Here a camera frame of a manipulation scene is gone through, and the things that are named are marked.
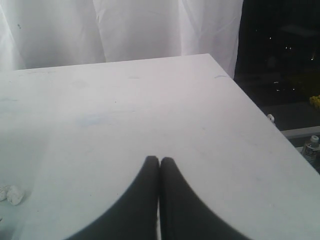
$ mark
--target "white table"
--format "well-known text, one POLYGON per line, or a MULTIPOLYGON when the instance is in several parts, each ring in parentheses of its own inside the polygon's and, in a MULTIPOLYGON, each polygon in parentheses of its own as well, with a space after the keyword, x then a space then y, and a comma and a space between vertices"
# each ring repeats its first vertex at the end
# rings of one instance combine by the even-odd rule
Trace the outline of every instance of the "white table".
POLYGON ((320 236, 320 176, 208 54, 3 72, 0 154, 23 240, 82 229, 147 155, 254 240, 320 236))

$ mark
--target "curtain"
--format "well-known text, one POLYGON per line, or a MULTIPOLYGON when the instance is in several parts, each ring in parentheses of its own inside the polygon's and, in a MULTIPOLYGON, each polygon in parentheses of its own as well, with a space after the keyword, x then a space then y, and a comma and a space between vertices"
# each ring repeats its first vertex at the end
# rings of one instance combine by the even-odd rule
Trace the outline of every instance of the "curtain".
POLYGON ((243 0, 0 0, 0 71, 210 53, 234 76, 243 0))

